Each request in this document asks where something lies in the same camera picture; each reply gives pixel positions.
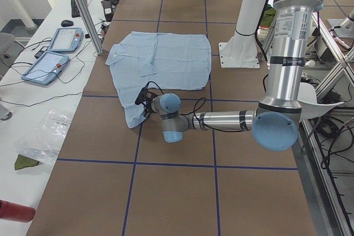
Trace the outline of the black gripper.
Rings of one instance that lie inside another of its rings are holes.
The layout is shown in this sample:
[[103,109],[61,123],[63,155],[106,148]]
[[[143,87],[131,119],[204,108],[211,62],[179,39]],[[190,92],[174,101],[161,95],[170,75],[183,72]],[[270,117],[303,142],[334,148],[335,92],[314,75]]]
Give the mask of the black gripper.
[[144,113],[143,113],[143,116],[145,118],[149,118],[150,114],[154,113],[153,109],[152,109],[152,106],[150,103],[147,103],[144,105]]

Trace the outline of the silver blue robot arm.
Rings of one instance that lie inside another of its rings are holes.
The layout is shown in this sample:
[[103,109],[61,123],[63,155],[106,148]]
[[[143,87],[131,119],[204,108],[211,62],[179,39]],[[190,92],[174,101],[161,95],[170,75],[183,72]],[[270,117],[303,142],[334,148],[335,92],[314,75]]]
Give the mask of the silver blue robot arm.
[[291,147],[298,137],[298,92],[311,16],[321,5],[322,0],[274,0],[277,16],[268,84],[255,111],[193,111],[183,115],[176,94],[156,95],[148,87],[142,88],[135,103],[144,106],[146,116],[159,114],[168,143],[181,141],[187,130],[212,129],[228,133],[251,131],[258,144],[273,151]]

